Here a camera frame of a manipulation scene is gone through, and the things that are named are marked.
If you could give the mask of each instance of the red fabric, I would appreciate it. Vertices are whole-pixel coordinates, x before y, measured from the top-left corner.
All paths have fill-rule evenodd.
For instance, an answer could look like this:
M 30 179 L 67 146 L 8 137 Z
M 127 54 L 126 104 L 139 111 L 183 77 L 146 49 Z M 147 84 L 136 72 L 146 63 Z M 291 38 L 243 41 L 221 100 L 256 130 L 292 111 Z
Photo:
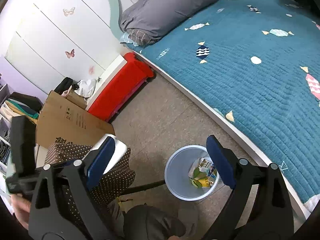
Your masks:
M 134 53 L 125 54 L 124 59 L 127 64 L 109 82 L 88 110 L 101 120 L 109 120 L 115 109 L 119 109 L 119 105 L 125 103 L 128 95 L 133 94 L 143 80 L 154 75 L 146 63 L 135 58 Z

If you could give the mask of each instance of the floor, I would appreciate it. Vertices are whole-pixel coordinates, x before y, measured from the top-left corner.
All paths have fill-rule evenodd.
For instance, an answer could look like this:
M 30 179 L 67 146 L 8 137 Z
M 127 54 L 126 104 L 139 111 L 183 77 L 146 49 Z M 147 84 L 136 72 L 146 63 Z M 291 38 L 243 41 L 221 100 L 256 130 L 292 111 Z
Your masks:
M 133 186 L 164 179 L 164 168 L 170 156 L 186 145 L 205 146 L 213 134 L 223 147 L 233 150 L 238 158 L 254 160 L 206 113 L 159 74 L 149 82 L 112 122 L 116 136 L 132 149 L 129 165 L 136 172 Z M 252 187 L 249 200 L 238 226 L 249 217 L 257 187 Z M 196 205 L 199 209 L 200 239 L 219 215 L 231 189 L 220 182 L 215 191 Z M 166 185 L 126 195 L 134 205 L 147 203 L 177 215 L 180 200 Z

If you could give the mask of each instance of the blue gripper pad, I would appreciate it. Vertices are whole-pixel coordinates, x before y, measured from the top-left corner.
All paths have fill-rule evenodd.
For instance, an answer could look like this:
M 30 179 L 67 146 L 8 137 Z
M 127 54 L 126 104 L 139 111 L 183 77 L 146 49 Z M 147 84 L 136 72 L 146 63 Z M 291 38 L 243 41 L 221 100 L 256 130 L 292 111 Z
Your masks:
M 236 186 L 236 180 L 233 176 L 233 168 L 224 156 L 222 146 L 213 135 L 210 135 L 207 138 L 206 146 L 208 154 L 216 166 L 223 183 L 233 189 Z
M 99 185 L 99 181 L 102 178 L 103 172 L 108 166 L 111 157 L 116 149 L 115 140 L 109 137 L 93 160 L 92 164 L 87 170 L 87 189 L 90 191 L 93 187 Z

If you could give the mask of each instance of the polka dot fabric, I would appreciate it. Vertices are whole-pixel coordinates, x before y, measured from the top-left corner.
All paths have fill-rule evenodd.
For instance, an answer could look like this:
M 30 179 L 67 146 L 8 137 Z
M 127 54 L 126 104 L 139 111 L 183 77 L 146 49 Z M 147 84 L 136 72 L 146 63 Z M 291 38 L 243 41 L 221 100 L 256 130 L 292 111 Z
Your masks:
M 82 159 L 92 148 L 86 145 L 73 145 L 54 143 L 49 149 L 44 164 L 62 163 L 65 161 Z M 91 198 L 97 204 L 101 214 L 104 216 L 108 210 L 107 205 L 116 197 L 121 196 L 134 181 L 135 172 L 129 168 L 129 157 L 131 149 L 128 148 L 119 162 L 106 174 L 104 174 L 97 187 L 90 191 Z M 84 227 L 84 223 L 76 208 L 70 188 L 68 185 L 62 186 L 63 196 L 68 204 L 71 221 L 79 226 Z

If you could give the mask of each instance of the trash can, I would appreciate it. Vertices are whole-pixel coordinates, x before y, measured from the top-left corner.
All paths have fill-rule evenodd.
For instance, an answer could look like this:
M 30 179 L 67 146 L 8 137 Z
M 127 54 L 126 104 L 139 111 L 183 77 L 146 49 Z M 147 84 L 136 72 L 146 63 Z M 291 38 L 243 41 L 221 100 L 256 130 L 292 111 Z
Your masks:
M 220 176 L 212 187 L 196 188 L 192 185 L 188 172 L 198 158 L 209 157 L 207 149 L 200 145 L 188 145 L 177 150 L 168 160 L 164 170 L 164 179 L 170 192 L 177 198 L 194 201 L 205 198 L 217 186 Z

